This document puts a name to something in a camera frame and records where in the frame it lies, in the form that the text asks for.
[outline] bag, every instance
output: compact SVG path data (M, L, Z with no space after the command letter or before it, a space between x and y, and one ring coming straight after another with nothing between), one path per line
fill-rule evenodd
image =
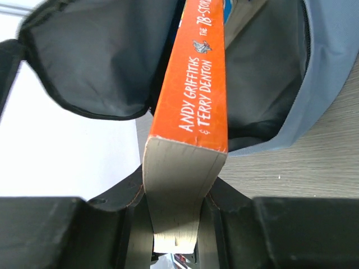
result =
M155 112L184 0L48 0L1 55L0 100L24 57L61 107L95 119ZM268 0L226 50L230 155L288 147L343 87L358 0Z

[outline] black strap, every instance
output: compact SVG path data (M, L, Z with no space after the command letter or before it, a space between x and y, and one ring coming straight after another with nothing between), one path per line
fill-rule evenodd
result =
M0 116L24 57L23 52L23 46L16 39L0 43Z

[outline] gray bag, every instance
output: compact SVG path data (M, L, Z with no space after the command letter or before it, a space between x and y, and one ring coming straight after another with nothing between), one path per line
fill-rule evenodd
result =
M134 119L155 112L184 2L47 0L18 40L2 45L17 47L9 59L16 67L25 59L64 109ZM234 39L226 51L232 156L288 147L319 119L358 54L358 11L358 0L268 0ZM0 100L16 72L5 66Z

